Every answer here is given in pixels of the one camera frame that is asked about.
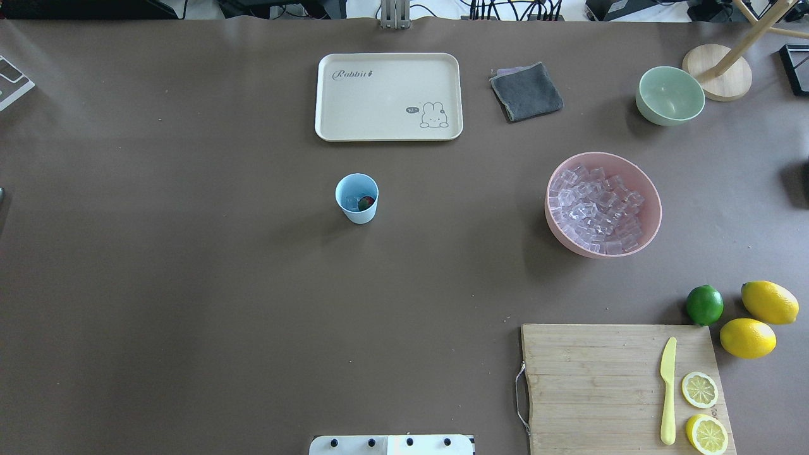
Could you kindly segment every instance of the cutting board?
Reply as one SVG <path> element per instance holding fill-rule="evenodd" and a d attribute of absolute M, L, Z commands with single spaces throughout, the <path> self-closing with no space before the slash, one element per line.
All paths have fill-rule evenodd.
<path fill-rule="evenodd" d="M 660 358 L 677 338 L 673 445 L 660 441 L 665 384 Z M 736 454 L 722 381 L 707 327 L 695 325 L 523 325 L 532 455 L 696 455 L 685 422 L 713 415 L 725 426 L 728 455 Z M 719 387 L 711 409 L 685 401 L 683 377 L 700 371 Z"/>

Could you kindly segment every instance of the brown table surface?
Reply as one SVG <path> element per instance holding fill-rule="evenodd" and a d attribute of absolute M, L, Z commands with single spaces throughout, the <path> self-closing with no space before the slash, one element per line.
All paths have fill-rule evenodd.
<path fill-rule="evenodd" d="M 720 322 L 748 315 L 750 280 L 809 300 L 809 105 L 777 56 L 796 40 L 751 48 L 743 99 L 663 128 L 634 107 L 641 74 L 748 26 L 377 24 L 0 21 L 0 54 L 37 83 L 0 113 L 0 453 L 304 454 L 406 432 L 527 453 L 521 324 L 687 324 L 705 283 Z M 319 60 L 385 51 L 457 57 L 456 140 L 316 136 Z M 565 108 L 509 124 L 489 73 L 537 61 Z M 580 257 L 545 222 L 551 171 L 593 150 L 660 192 L 631 257 Z M 381 188 L 364 226 L 333 198 L 351 172 Z M 743 455 L 809 447 L 807 317 L 775 330 L 755 361 L 715 340 Z"/>

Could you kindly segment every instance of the gray cloth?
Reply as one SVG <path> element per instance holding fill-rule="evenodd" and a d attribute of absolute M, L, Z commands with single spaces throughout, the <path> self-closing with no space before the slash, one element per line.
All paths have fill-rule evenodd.
<path fill-rule="evenodd" d="M 510 121 L 521 121 L 565 107 L 542 62 L 498 70 L 492 88 Z"/>

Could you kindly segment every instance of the blue cup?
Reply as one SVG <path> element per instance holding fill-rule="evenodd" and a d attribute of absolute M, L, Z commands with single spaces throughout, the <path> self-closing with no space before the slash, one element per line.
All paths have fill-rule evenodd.
<path fill-rule="evenodd" d="M 358 201 L 365 196 L 371 196 L 374 202 L 365 210 L 359 210 Z M 352 222 L 365 224 L 376 215 L 376 206 L 379 204 L 379 187 L 374 179 L 365 174 L 349 174 L 337 184 L 334 198 L 345 216 Z"/>

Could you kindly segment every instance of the mint green bowl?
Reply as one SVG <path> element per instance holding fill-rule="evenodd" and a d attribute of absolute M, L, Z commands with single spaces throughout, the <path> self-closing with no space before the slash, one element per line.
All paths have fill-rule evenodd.
<path fill-rule="evenodd" d="M 705 107 L 705 93 L 697 80 L 673 66 L 648 70 L 637 85 L 637 110 L 657 125 L 674 126 L 689 121 Z"/>

